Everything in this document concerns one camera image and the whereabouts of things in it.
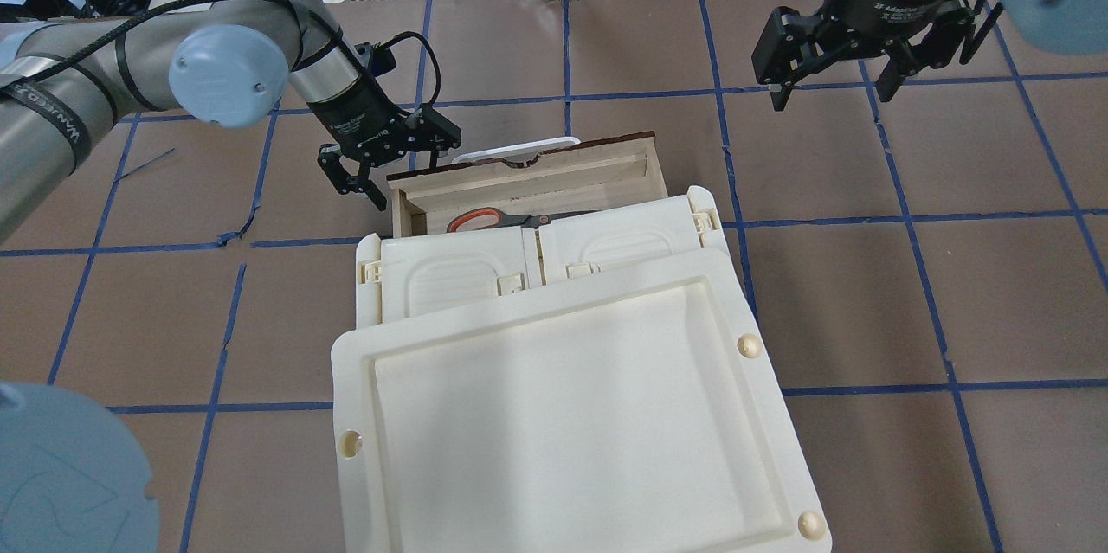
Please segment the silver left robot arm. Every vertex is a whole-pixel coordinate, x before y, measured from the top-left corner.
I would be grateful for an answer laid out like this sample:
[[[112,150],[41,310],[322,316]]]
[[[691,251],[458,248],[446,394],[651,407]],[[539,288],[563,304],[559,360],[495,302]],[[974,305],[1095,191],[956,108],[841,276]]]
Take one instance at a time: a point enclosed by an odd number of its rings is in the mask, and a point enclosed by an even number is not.
[[[370,174],[461,145],[435,110],[391,102],[390,43],[357,47],[322,0],[178,0],[127,20],[47,22],[3,40],[3,238],[124,116],[184,110],[224,129],[261,122],[293,88],[332,142],[317,160],[340,194],[387,201]]]

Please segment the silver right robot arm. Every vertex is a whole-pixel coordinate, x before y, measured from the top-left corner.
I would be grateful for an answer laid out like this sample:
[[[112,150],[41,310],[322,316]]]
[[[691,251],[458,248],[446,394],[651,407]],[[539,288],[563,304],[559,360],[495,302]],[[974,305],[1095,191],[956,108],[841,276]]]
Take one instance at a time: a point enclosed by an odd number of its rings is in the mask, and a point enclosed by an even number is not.
[[[776,6],[751,54],[772,106],[840,61],[885,57],[876,95],[888,102],[922,69],[967,64],[1007,16],[1022,39],[1060,55],[1102,54],[1105,0],[822,0],[812,14]]]

